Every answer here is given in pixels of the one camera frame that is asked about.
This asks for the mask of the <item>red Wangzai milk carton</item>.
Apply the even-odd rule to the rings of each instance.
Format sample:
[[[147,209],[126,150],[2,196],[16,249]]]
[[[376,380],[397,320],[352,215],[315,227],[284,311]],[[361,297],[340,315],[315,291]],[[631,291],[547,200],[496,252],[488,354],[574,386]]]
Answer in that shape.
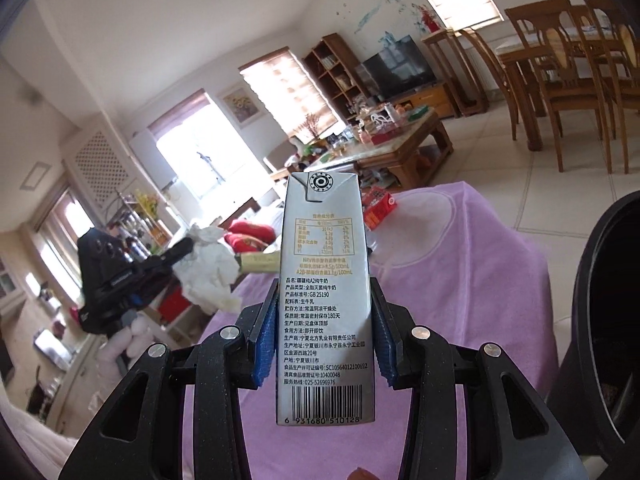
[[[370,230],[376,230],[381,223],[398,207],[397,200],[390,192],[372,186],[362,196],[362,210],[364,225]]]

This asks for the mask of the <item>tall wooden side stand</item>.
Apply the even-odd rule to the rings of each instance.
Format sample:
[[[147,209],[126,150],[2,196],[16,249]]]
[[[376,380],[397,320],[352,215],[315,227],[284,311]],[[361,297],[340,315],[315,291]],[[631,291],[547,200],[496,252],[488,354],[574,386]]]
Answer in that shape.
[[[422,44],[436,63],[461,115],[486,113],[489,103],[485,89],[456,34],[450,29],[442,29],[424,37]]]

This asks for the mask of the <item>framed flower painting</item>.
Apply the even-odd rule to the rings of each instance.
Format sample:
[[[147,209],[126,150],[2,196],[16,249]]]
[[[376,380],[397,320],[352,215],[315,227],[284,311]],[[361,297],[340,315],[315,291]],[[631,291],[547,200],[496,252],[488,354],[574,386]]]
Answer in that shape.
[[[224,112],[239,128],[245,128],[256,122],[264,114],[253,91],[242,82],[221,91],[218,100],[221,102]]]

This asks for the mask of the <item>wooden dining chair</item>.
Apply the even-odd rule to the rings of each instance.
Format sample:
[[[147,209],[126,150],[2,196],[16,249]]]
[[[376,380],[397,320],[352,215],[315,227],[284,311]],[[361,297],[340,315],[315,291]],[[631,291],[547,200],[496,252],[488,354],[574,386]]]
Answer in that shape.
[[[606,87],[615,103],[620,140],[627,141],[625,110],[639,109],[639,39],[614,0],[584,0],[604,42],[611,76]]]
[[[472,44],[477,50],[480,58],[485,62],[489,73],[494,77],[499,90],[502,92],[506,105],[508,106],[511,121],[512,140],[518,140],[518,103],[515,101],[514,92],[512,90],[508,76],[501,66],[495,53],[490,50],[486,41],[472,28],[464,28],[460,30],[460,34]]]
[[[541,0],[514,6],[506,10],[506,16],[523,46],[529,47],[527,35],[536,35],[538,44],[544,47],[546,55],[552,59],[558,73],[559,81],[545,81],[541,76],[540,67],[536,67],[542,98],[550,119],[558,169],[564,170],[561,114],[572,110],[592,110],[598,121],[599,138],[604,142],[606,169],[612,172],[613,104],[612,99],[605,93],[606,78],[593,61],[584,29],[597,33],[602,50],[604,42],[587,6],[571,3],[570,0]],[[573,48],[570,46],[570,27],[576,30],[584,49],[588,65],[586,70],[577,67],[578,61],[575,60]]]

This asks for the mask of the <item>wooden coffee table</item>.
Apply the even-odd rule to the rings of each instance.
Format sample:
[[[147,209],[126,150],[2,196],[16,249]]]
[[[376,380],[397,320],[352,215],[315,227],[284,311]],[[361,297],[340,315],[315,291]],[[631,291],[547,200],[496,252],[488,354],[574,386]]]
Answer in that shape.
[[[352,172],[387,170],[395,179],[397,191],[423,188],[431,181],[454,146],[445,126],[434,110],[400,129],[400,135],[378,145],[360,144],[345,155],[327,162],[317,160],[309,171]]]

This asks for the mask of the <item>wooden dining chair left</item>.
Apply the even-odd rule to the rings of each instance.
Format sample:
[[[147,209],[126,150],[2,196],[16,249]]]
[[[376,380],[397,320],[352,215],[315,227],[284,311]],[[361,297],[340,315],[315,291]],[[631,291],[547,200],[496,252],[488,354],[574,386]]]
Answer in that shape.
[[[472,28],[464,28],[460,30],[460,34],[472,44],[477,50],[480,58],[485,62],[489,73],[494,77],[499,90],[502,92],[506,105],[508,106],[511,121],[512,140],[518,140],[518,103],[515,101],[514,92],[512,90],[508,76],[501,66],[495,53],[490,50],[486,41]]]

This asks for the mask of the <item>black flat television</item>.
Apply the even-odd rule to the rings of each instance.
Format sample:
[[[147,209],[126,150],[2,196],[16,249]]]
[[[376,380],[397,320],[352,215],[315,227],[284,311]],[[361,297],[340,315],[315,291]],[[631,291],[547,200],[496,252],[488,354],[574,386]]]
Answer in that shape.
[[[437,81],[431,65],[409,35],[359,64],[356,73],[370,95],[379,101],[389,101]]]

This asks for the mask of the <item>grey milk carton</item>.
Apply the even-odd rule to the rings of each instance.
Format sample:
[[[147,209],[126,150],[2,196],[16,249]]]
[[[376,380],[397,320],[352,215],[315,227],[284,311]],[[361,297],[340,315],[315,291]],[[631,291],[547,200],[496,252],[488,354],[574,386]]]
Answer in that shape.
[[[279,281],[278,425],[373,422],[370,273],[356,174],[288,178]]]

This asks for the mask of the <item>purple tablecloth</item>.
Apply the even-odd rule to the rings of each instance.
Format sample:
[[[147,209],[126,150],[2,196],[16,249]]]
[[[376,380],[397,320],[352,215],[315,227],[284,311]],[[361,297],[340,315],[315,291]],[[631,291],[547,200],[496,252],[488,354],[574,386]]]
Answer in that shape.
[[[540,394],[558,374],[548,264],[477,190],[458,182],[416,188],[373,232],[371,273],[385,298],[452,344],[501,346]],[[379,379],[370,424],[288,428],[276,423],[276,382],[239,394],[256,479],[344,479],[364,468],[396,478],[411,394]]]

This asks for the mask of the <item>wooden dining chair near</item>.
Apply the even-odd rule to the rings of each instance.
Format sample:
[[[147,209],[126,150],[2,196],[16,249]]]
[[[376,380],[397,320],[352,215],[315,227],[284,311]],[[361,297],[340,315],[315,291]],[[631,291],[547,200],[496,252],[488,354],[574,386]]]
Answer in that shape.
[[[538,44],[544,47],[546,55],[552,59],[558,73],[559,81],[545,81],[541,76],[540,67],[536,67],[542,98],[550,119],[558,169],[564,170],[561,114],[572,110],[592,110],[598,121],[599,138],[604,142],[606,169],[612,172],[613,104],[612,99],[605,93],[606,78],[593,61],[584,29],[597,33],[602,50],[604,42],[587,6],[571,3],[570,0],[541,0],[514,6],[506,10],[506,16],[523,46],[529,47],[527,35],[536,35]],[[584,49],[588,65],[586,70],[577,67],[578,61],[575,60],[573,48],[570,46],[570,27],[576,30]]]

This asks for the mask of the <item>wooden bookshelf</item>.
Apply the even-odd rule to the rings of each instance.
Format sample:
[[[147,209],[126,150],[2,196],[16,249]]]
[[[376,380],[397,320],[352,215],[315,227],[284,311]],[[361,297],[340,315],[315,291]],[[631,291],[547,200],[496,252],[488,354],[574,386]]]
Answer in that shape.
[[[354,124],[370,93],[356,71],[360,62],[345,40],[339,34],[324,36],[303,57],[303,64],[334,112]]]

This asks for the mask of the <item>wooden tv cabinet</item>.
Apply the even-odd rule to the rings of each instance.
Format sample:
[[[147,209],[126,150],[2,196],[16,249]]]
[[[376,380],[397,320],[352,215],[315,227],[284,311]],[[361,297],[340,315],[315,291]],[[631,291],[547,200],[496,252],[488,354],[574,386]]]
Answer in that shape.
[[[461,112],[448,86],[443,81],[412,89],[390,99],[394,105],[417,108],[431,107],[440,118],[460,117]]]

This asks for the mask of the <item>red cushion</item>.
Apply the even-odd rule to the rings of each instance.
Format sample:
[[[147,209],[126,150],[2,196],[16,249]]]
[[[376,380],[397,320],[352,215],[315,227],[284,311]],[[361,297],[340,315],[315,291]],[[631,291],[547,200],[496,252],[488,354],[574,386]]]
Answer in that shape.
[[[272,226],[254,224],[245,220],[233,220],[224,234],[224,241],[236,254],[263,252],[277,239]]]

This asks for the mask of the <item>wooden dining chair right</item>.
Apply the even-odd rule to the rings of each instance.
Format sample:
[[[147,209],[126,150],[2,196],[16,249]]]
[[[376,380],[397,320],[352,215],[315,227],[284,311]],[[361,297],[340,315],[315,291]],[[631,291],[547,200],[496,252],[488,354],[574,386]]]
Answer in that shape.
[[[625,110],[639,109],[639,39],[614,0],[584,0],[604,42],[611,76],[606,87],[615,103],[620,140],[627,141]]]

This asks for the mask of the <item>wooden dining table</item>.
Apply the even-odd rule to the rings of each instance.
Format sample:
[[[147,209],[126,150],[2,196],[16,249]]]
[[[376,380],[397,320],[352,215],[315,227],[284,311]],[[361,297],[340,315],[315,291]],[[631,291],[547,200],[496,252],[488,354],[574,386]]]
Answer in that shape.
[[[597,68],[604,68],[606,59],[601,47],[598,35],[594,30],[587,32],[585,29],[587,46],[592,52],[593,61]],[[578,68],[586,70],[588,68],[584,49],[579,42],[577,32],[574,27],[568,31],[572,39],[570,46],[573,48],[575,60],[578,61]],[[605,44],[611,48],[612,61],[614,67],[620,72],[623,68],[623,51],[614,47],[611,34],[605,34]],[[542,140],[538,119],[548,115],[546,103],[542,98],[536,67],[539,66],[541,76],[545,81],[559,81],[558,73],[552,64],[552,59],[544,47],[538,44],[535,34],[527,35],[529,47],[523,46],[518,35],[513,35],[504,40],[498,47],[494,48],[494,53],[498,58],[501,67],[506,72],[506,79],[510,84],[510,89],[514,96],[515,104],[518,107],[518,117],[524,126],[526,133],[527,147],[529,151],[539,152],[542,150]]]

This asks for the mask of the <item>black trash bin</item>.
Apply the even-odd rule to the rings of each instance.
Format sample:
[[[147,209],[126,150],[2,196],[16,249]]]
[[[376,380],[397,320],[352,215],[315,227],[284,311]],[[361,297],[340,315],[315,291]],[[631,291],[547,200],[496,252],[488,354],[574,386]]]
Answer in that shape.
[[[639,193],[593,228],[573,287],[570,344],[547,405],[580,455],[612,463],[639,423]]]

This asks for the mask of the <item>white tissue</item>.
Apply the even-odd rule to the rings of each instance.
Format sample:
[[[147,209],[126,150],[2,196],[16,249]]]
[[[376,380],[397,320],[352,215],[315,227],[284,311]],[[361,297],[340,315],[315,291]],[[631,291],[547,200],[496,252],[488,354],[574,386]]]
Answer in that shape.
[[[223,236],[224,230],[218,226],[204,229],[191,226],[186,238],[193,242],[192,252],[172,266],[182,296],[207,315],[241,311],[241,300],[231,293],[231,286],[240,275],[240,265],[230,249],[221,244]]]

